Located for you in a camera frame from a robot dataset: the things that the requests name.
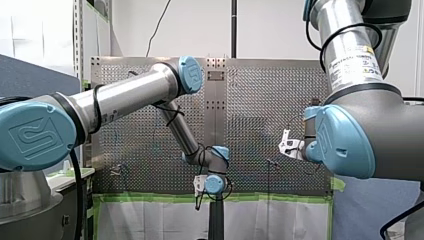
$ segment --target white wall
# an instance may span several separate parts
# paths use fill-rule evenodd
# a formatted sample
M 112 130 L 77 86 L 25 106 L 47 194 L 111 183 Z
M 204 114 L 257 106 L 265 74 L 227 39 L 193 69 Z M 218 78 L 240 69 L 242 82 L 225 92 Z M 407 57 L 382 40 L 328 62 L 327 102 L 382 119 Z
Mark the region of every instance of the white wall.
M 74 76 L 72 4 L 0 0 L 0 54 Z
M 148 40 L 167 0 L 112 1 L 112 55 L 145 56 Z M 418 30 L 424 26 L 419 24 L 418 13 L 423 13 L 423 0 L 413 1 L 410 19 L 400 30 L 387 78 L 405 96 L 419 94 L 421 80 L 417 59 L 423 49 L 419 46 L 422 40 L 418 39 Z M 238 1 L 238 57 L 318 59 L 318 52 L 305 37 L 303 4 L 304 1 L 295 0 Z M 150 56 L 229 56 L 230 13 L 230 0 L 172 1 L 153 40 Z M 311 32 L 319 43 L 317 32 Z

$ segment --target white cloth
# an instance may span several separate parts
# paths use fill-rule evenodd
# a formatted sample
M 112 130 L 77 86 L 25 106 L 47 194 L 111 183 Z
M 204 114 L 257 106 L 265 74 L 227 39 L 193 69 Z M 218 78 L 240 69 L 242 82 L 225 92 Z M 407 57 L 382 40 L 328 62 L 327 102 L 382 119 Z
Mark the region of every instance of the white cloth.
M 281 201 L 225 202 L 226 240 L 327 240 L 329 204 Z M 101 240 L 207 239 L 209 204 L 102 203 Z
M 420 192 L 417 204 L 424 201 L 424 192 Z M 424 209 L 420 209 L 406 219 L 405 240 L 424 239 Z

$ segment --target black cable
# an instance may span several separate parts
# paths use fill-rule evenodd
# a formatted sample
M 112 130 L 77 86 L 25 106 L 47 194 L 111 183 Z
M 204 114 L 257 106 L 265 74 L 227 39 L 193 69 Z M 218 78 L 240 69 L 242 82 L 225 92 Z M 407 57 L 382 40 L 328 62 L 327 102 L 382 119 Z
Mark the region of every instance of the black cable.
M 386 239 L 385 233 L 391 226 L 393 226 L 395 223 L 399 222 L 400 220 L 408 217 L 409 215 L 415 213 L 416 211 L 422 209 L 423 207 L 424 207 L 424 201 L 422 201 L 422 202 L 418 203 L 417 205 L 411 207 L 410 209 L 406 210 L 402 214 L 400 214 L 397 217 L 390 220 L 388 223 L 384 224 L 384 226 L 381 227 L 381 229 L 380 229 L 381 238 Z
M 227 187 L 225 187 L 224 192 L 227 191 L 228 188 L 230 188 L 230 186 L 231 186 L 231 188 L 233 186 L 233 182 L 227 176 L 225 176 L 225 179 L 227 179 L 228 184 L 227 184 Z
M 129 77 L 130 74 L 132 74 L 134 76 L 139 75 L 135 71 L 128 71 L 128 77 Z M 172 121 L 175 120 L 175 118 L 177 118 L 178 114 L 181 114 L 182 116 L 185 116 L 184 112 L 180 111 L 181 110 L 181 107 L 180 106 L 178 106 L 178 109 L 177 110 L 163 108 L 163 107 L 158 106 L 157 104 L 152 104 L 152 106 L 155 107 L 155 108 L 158 108 L 160 110 L 163 110 L 163 111 L 168 111 L 168 112 L 174 112 L 175 113 L 175 115 L 172 117 L 172 119 L 169 122 L 166 123 L 166 126 L 167 127 L 172 123 Z
M 311 11 L 312 11 L 312 8 L 313 8 L 315 2 L 316 2 L 316 0 L 313 1 L 309 6 L 310 8 L 309 8 L 309 12 L 308 12 L 308 17 L 306 18 L 306 29 L 305 29 L 305 31 L 306 31 L 306 38 L 308 39 L 309 44 L 311 44 L 311 46 L 313 48 L 315 48 L 316 50 L 321 51 L 321 48 L 312 41 L 311 35 L 309 33 L 309 23 L 311 22 L 311 19 L 310 19 Z
M 69 155 L 71 156 L 72 165 L 74 166 L 75 184 L 77 188 L 77 222 L 75 227 L 74 239 L 79 240 L 81 238 L 82 216 L 83 216 L 83 201 L 84 201 L 83 181 L 81 177 L 81 170 L 78 164 L 78 158 L 77 158 L 77 155 L 75 154 L 75 150 L 72 149 Z
M 203 164 L 205 163 L 206 160 L 206 148 L 203 144 L 198 143 L 200 147 L 202 147 L 202 151 L 199 153 L 199 157 L 197 158 L 197 163 L 200 166 L 200 170 L 199 170 L 199 175 L 202 175 L 202 171 L 203 171 Z
M 292 117 L 292 118 L 289 120 L 289 122 L 287 123 L 286 128 L 287 128 L 288 130 L 290 130 L 290 125 L 293 123 L 293 121 L 294 121 L 296 118 L 301 118 L 301 117 L 303 117 L 303 114 L 298 114 L 298 115 L 296 115 L 296 116 Z
M 200 206 L 202 206 L 203 194 L 205 194 L 205 191 L 203 191 L 202 194 L 200 194 L 200 196 L 196 197 L 196 206 L 194 208 L 194 209 L 196 209 L 196 211 L 199 211 Z
M 375 44 L 375 46 L 373 48 L 377 49 L 378 46 L 380 46 L 381 41 L 383 40 L 383 34 L 381 33 L 381 30 L 378 27 L 376 27 L 376 26 L 374 26 L 370 23 L 356 23 L 356 24 L 352 24 L 352 25 L 349 25 L 349 26 L 346 26 L 346 27 L 342 27 L 339 30 L 335 31 L 333 34 L 331 34 L 327 38 L 327 40 L 325 40 L 324 44 L 322 45 L 321 52 L 319 54 L 319 63 L 320 63 L 321 68 L 324 72 L 326 72 L 325 71 L 325 64 L 324 64 L 324 53 L 325 53 L 325 50 L 327 49 L 328 45 L 330 45 L 331 41 L 333 41 L 333 39 L 336 38 L 337 36 L 339 36 L 343 31 L 345 31 L 349 28 L 355 28 L 355 27 L 368 27 L 368 28 L 371 28 L 372 30 L 374 30 L 378 35 L 378 42 Z
M 310 173 L 310 172 L 305 171 L 305 169 L 303 169 L 303 173 L 306 174 L 306 175 L 308 175 L 308 176 L 315 175 L 318 172 L 318 170 L 321 169 L 322 164 L 321 163 L 314 163 L 314 164 L 317 165 L 317 167 L 314 169 L 314 172 Z
M 0 99 L 0 106 L 4 106 L 10 103 L 22 102 L 26 100 L 30 100 L 30 97 L 5 97 Z
M 138 76 L 138 73 L 135 71 L 128 71 L 128 77 L 130 77 L 130 74 L 134 75 L 134 76 Z
M 404 97 L 403 101 L 406 101 L 406 102 L 424 102 L 424 98 L 422 98 L 422 97 Z
M 293 150 L 302 150 L 302 149 L 300 149 L 300 148 L 298 148 L 298 147 L 290 148 L 290 149 L 286 149 L 286 153 L 290 153 L 290 152 L 291 152 L 291 151 L 293 151 Z
M 166 123 L 166 126 L 168 127 L 176 118 L 177 118 L 177 116 L 178 116 L 178 114 L 181 114 L 183 117 L 185 116 L 185 114 L 184 114 L 184 112 L 181 112 L 180 110 L 181 110 L 181 107 L 178 105 L 178 108 L 177 108 L 177 110 L 173 110 L 173 109 L 167 109 L 167 108 L 163 108 L 163 107 L 160 107 L 160 106 L 158 106 L 158 105 L 155 105 L 155 104 L 153 104 L 153 106 L 155 107 L 155 108 L 158 108 L 158 109 L 160 109 L 160 110 L 163 110 L 163 111 L 168 111 L 168 112 L 173 112 L 173 113 L 175 113 L 174 114 L 174 116 L 171 118 L 171 120 L 169 120 L 169 122 L 167 122 Z
M 170 3 L 171 3 L 171 0 L 168 0 L 168 2 L 166 3 L 165 9 L 163 10 L 162 15 L 160 16 L 159 21 L 158 21 L 158 23 L 157 23 L 157 25 L 156 25 L 155 32 L 154 32 L 154 33 L 153 33 L 153 35 L 150 37 L 150 40 L 149 40 L 149 46 L 147 47 L 146 57 L 148 57 L 148 56 L 149 56 L 149 53 L 150 53 L 150 47 L 152 46 L 152 40 L 153 40 L 153 38 L 156 36 L 156 33 L 158 32 L 159 25 L 160 25 L 160 23 L 162 22 L 163 16 L 165 16 L 166 10 L 168 9 L 168 6 L 169 6 L 169 4 L 170 4 Z
M 97 117 L 97 124 L 96 124 L 96 128 L 94 128 L 94 130 L 92 132 L 90 132 L 90 134 L 94 134 L 96 132 L 98 132 L 100 130 L 100 127 L 102 126 L 102 112 L 100 110 L 100 105 L 99 105 L 99 100 L 97 99 L 97 92 L 99 91 L 99 89 L 103 87 L 102 84 L 99 84 L 97 86 L 94 87 L 93 89 L 93 101 L 94 101 L 94 112 L 96 113 L 96 117 Z

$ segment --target pegboard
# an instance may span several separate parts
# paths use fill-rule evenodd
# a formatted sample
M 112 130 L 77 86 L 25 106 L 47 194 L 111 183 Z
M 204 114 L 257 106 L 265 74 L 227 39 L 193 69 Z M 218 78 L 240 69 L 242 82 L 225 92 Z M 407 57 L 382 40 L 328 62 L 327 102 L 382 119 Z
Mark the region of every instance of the pegboard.
M 130 71 L 141 74 L 164 60 L 94 58 L 92 81 L 110 84 L 130 77 Z M 230 148 L 228 174 L 235 182 L 235 192 L 330 194 L 330 174 L 324 167 L 316 170 L 316 165 L 288 159 L 278 151 L 290 119 L 291 137 L 300 138 L 304 108 L 312 98 L 327 96 L 318 62 L 198 61 L 204 87 L 195 95 L 178 98 L 177 103 L 198 142 Z M 103 127 L 93 138 L 92 151 L 95 192 L 193 193 L 198 167 L 181 160 L 181 150 L 154 107 Z M 270 166 L 268 160 L 279 167 Z

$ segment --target metal pole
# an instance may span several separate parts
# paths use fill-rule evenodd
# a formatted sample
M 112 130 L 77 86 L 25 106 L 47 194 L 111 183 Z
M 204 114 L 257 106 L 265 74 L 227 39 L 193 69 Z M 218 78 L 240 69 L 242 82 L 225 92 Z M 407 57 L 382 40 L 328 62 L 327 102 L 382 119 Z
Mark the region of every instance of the metal pole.
M 237 0 L 231 4 L 231 58 L 237 58 Z
M 222 194 L 217 195 L 216 200 L 209 205 L 208 240 L 224 240 L 224 201 L 222 201 Z

